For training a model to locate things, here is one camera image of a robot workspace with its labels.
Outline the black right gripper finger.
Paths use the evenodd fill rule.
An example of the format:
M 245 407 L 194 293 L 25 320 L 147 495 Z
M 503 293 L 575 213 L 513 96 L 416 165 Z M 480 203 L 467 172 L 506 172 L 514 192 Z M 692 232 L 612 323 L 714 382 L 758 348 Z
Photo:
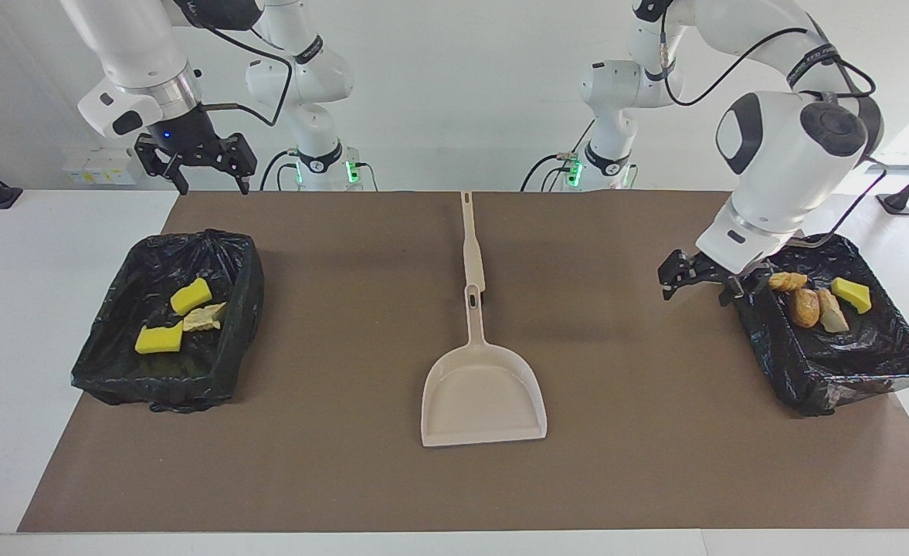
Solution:
M 185 159 L 181 154 L 167 154 L 147 133 L 137 135 L 134 151 L 148 176 L 168 181 L 180 196 L 189 193 L 189 183 L 182 173 Z
M 257 169 L 257 157 L 242 133 L 218 138 L 214 144 L 213 168 L 231 176 L 242 195 L 249 194 L 250 179 Z

